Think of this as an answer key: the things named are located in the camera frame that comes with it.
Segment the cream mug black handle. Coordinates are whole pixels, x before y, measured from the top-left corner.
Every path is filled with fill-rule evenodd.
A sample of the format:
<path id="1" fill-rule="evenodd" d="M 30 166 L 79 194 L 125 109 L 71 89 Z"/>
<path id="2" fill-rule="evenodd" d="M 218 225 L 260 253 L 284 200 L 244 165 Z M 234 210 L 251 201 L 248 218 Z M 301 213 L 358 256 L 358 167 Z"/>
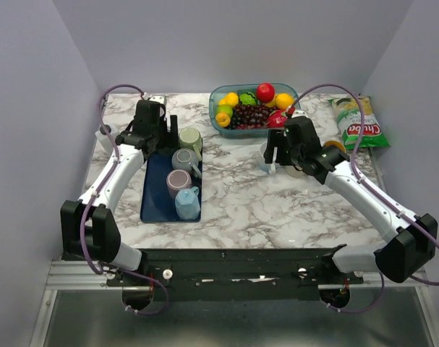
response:
<path id="1" fill-rule="evenodd" d="M 305 176 L 304 171 L 299 166 L 285 166 L 284 167 L 285 172 L 293 178 L 302 178 Z"/>

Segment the iridescent blue mug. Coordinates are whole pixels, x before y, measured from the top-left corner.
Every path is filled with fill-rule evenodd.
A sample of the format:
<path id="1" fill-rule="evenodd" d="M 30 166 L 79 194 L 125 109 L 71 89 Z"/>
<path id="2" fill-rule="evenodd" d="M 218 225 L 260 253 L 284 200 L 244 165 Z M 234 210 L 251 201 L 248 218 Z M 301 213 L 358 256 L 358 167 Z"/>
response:
<path id="1" fill-rule="evenodd" d="M 334 146 L 334 147 L 338 148 L 339 150 L 341 150 L 342 152 L 346 152 L 346 148 L 339 141 L 329 140 L 329 141 L 323 143 L 323 147 L 329 147 L 329 146 Z"/>

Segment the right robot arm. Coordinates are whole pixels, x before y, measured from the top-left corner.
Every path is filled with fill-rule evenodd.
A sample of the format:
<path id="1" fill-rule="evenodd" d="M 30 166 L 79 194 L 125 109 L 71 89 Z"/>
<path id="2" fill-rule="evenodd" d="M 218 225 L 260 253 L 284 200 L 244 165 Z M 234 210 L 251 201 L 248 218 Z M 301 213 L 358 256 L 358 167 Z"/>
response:
<path id="1" fill-rule="evenodd" d="M 325 281 L 337 283 L 347 273 L 363 271 L 380 272 L 403 283 L 435 256 L 436 219 L 428 213 L 419 216 L 397 203 L 359 169 L 353 169 L 349 156 L 336 146 L 323 147 L 306 116 L 269 131 L 264 159 L 314 177 L 346 199 L 380 234 L 379 244 L 341 245 L 325 254 L 320 266 Z"/>

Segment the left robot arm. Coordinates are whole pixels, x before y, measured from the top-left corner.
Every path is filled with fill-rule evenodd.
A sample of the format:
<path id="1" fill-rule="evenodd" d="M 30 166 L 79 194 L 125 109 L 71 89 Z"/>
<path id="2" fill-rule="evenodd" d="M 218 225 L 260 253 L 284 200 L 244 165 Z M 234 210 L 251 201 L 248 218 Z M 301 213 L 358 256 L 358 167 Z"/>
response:
<path id="1" fill-rule="evenodd" d="M 132 127 L 110 139 L 116 147 L 98 178 L 78 200 L 61 206 L 64 252 L 124 268 L 133 286 L 147 280 L 145 256 L 122 241 L 114 211 L 132 177 L 150 156 L 174 148 L 176 137 L 168 129 L 164 97 L 138 100 Z"/>

